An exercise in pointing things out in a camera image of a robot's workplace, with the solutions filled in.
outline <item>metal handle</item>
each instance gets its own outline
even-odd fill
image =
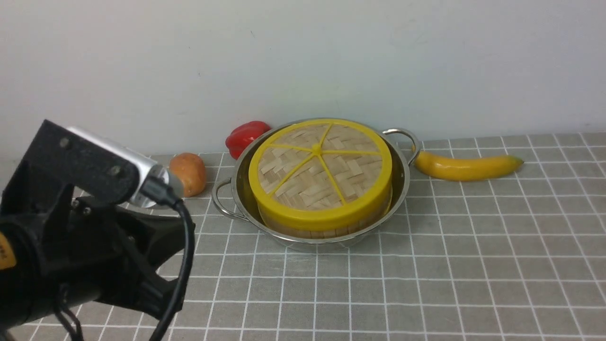
[[[413,142],[413,156],[408,161],[408,165],[411,166],[413,163],[415,163],[416,158],[419,156],[419,153],[421,152],[421,148],[419,148],[419,146],[421,145],[421,142],[419,141],[418,138],[416,138],[416,136],[413,133],[409,132],[406,129],[391,128],[391,129],[383,130],[383,135],[391,135],[391,134],[405,135]]]
[[[211,198],[213,199],[213,204],[224,216],[226,216],[228,218],[250,221],[250,220],[248,220],[247,217],[245,217],[242,214],[229,211],[219,201],[219,189],[229,183],[231,183],[231,177],[215,184],[215,186],[213,187],[213,192],[211,193]]]

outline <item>screw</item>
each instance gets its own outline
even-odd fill
[[[110,168],[110,175],[112,177],[117,177],[118,175],[120,175],[120,173],[122,173],[122,168],[120,166],[113,166],[112,168]]]
[[[70,139],[64,137],[59,140],[59,146],[63,149],[69,149],[72,146],[72,143],[70,142]]]

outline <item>gray tiled tablecloth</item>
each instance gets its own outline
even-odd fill
[[[509,153],[526,164],[478,183],[412,170],[398,214],[335,254],[286,250],[219,215],[208,190],[188,199],[198,224],[196,259],[184,308],[165,339],[606,339],[606,133],[428,141],[424,148],[458,158]],[[210,181],[233,171],[228,154],[201,156]],[[221,193],[235,206],[229,189]],[[180,262],[169,260],[160,273],[174,277]],[[87,340],[145,340],[156,325],[95,303],[75,311]],[[67,337],[54,317],[13,333],[30,341]]]

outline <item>yellow label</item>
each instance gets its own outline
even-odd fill
[[[17,265],[17,258],[13,248],[10,247],[8,239],[0,233],[0,270],[10,269]]]

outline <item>toy banana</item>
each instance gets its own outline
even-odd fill
[[[433,178],[450,181],[480,181],[503,177],[524,163],[518,157],[501,155],[477,159],[454,159],[421,151],[415,167]]]

